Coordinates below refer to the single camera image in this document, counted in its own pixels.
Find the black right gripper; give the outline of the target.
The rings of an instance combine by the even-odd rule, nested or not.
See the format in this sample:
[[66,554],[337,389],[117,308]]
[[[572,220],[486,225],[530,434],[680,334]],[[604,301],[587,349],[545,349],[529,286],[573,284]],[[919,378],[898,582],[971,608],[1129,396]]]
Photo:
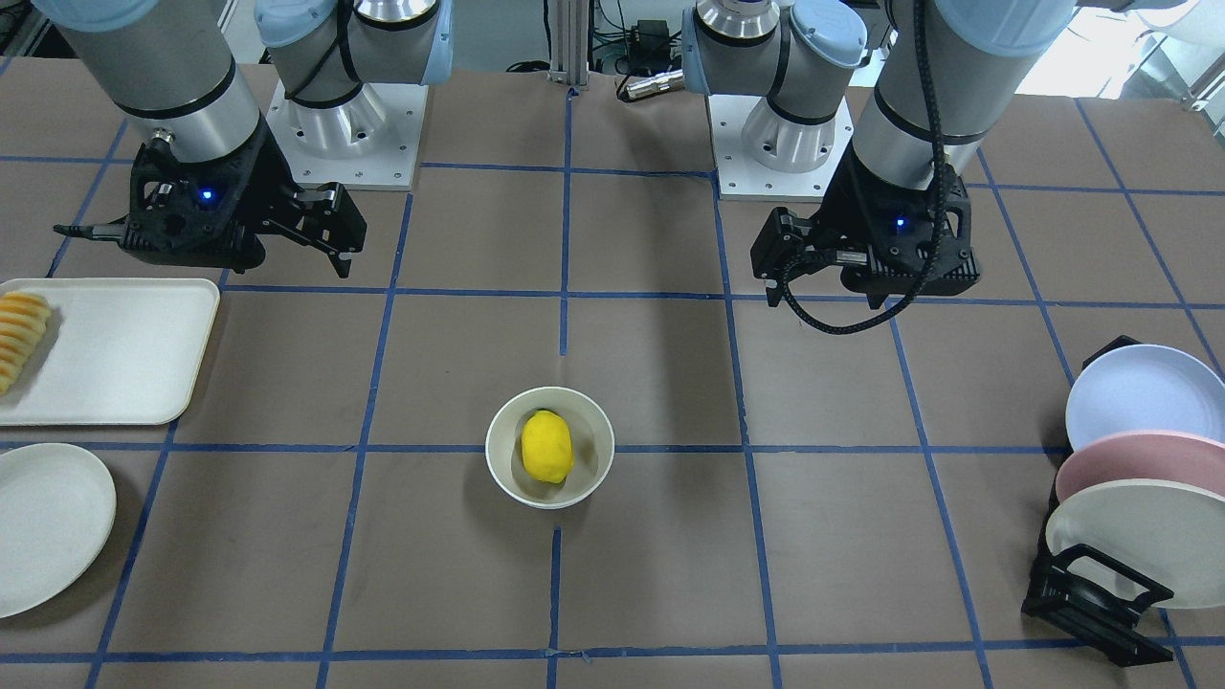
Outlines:
[[141,145],[118,240],[123,253],[147,264],[241,272],[263,262],[263,234],[323,253],[347,280],[368,219],[341,181],[299,190],[266,123],[217,161],[179,161],[167,131]]

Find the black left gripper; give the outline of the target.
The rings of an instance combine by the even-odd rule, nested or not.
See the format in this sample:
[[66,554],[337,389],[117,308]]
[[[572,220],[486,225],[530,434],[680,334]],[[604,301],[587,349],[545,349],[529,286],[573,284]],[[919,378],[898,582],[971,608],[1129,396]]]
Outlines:
[[[971,205],[959,174],[944,166],[946,229],[932,273],[920,289],[922,295],[957,297],[981,280],[981,264],[971,248]],[[933,213],[937,188],[897,188],[880,179],[858,161],[855,152],[843,157],[831,181],[815,222],[791,211],[771,211],[748,249],[755,278],[791,282],[831,266],[815,240],[842,253],[861,253],[862,265],[842,270],[849,291],[866,294],[871,308],[884,297],[902,295],[915,284],[933,244]]]

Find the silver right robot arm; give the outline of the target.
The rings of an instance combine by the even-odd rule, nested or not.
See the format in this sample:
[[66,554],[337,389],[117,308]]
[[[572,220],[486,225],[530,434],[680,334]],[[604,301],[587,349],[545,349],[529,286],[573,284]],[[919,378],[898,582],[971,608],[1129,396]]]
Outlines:
[[[142,142],[126,213],[58,224],[143,264],[246,272],[263,235],[323,254],[338,278],[368,238],[342,181],[298,180],[206,1],[38,1]],[[258,40],[281,81],[296,150],[368,161],[393,150],[377,87],[429,87],[454,69],[450,1],[258,1]]]

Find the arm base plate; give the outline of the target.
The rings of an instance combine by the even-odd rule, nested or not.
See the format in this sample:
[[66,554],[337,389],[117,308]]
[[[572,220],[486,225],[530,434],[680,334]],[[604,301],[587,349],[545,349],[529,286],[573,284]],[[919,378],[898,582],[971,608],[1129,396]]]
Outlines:
[[764,97],[712,94],[707,108],[723,199],[821,201],[855,130],[846,101],[815,125],[788,121]]
[[303,188],[412,191],[429,94],[423,85],[365,85],[354,101],[312,109],[277,83],[266,119]]

